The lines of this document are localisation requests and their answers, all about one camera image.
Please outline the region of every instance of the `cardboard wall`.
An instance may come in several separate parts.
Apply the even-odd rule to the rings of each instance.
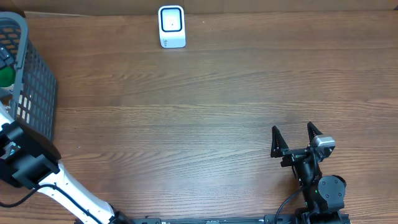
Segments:
[[[187,14],[393,10],[398,0],[0,0],[0,7],[23,11],[81,15],[156,14],[160,6],[178,4]]]

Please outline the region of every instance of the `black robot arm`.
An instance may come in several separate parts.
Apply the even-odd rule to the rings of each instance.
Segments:
[[[295,195],[302,192],[305,199],[306,207],[296,209],[295,222],[350,223],[347,215],[340,215],[340,209],[344,208],[345,180],[337,175],[323,177],[318,165],[333,152],[335,140],[322,134],[311,122],[308,123],[307,129],[310,144],[303,149],[290,150],[277,127],[272,127],[271,157],[281,157],[282,167],[292,167],[294,176],[300,183],[300,190]],[[284,204],[274,218],[275,224],[278,223],[277,219]]]

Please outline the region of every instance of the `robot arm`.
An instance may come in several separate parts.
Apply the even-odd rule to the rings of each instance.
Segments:
[[[276,126],[272,127],[271,157],[281,157],[282,167],[292,167],[294,176],[300,183],[300,190],[294,196],[302,192],[307,206],[296,210],[295,222],[350,223],[347,215],[340,215],[340,209],[344,208],[345,180],[337,175],[323,177],[318,165],[331,155],[335,149],[335,140],[329,135],[322,134],[311,122],[307,124],[307,129],[310,144],[303,149],[289,150],[279,130]],[[287,201],[279,208],[275,224]]]
[[[49,140],[13,121],[4,112],[0,111],[3,122],[0,150],[3,151],[10,142],[20,148],[0,160],[0,179],[14,187],[27,187],[53,198],[83,223],[131,223],[121,212],[95,197],[69,174],[61,162],[60,153]]]

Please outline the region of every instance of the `white device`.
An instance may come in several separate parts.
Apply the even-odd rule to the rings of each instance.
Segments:
[[[181,6],[162,6],[158,12],[160,44],[164,48],[185,47],[185,19]]]

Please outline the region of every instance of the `gray plastic basket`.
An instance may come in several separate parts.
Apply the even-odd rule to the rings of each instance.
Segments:
[[[52,141],[57,81],[29,41],[28,31],[23,17],[0,12],[0,43],[16,61],[16,80],[8,112],[15,120]]]

